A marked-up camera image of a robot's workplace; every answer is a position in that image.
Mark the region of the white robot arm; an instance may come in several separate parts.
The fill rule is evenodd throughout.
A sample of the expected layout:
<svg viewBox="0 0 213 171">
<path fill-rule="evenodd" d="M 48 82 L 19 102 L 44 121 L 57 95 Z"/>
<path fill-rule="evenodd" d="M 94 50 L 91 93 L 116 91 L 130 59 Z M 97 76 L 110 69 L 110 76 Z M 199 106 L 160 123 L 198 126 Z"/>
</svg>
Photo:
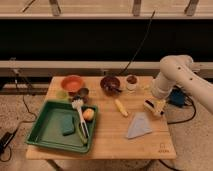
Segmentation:
<svg viewBox="0 0 213 171">
<path fill-rule="evenodd" d="M 213 84 L 193 72 L 194 62 L 188 55 L 169 55 L 160 60 L 160 72 L 150 84 L 152 98 L 144 106 L 155 117 L 161 117 L 164 100 L 175 85 L 182 86 L 201 105 L 213 114 Z"/>
</svg>

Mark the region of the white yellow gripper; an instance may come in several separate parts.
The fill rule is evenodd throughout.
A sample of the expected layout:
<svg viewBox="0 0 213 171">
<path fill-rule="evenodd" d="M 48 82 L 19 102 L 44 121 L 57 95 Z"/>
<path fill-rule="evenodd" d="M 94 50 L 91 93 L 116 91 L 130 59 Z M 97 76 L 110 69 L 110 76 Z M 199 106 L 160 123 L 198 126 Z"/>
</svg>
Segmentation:
<svg viewBox="0 0 213 171">
<path fill-rule="evenodd" d="M 156 117 L 164 114 L 165 100 L 148 99 L 144 102 L 144 106 Z"/>
</svg>

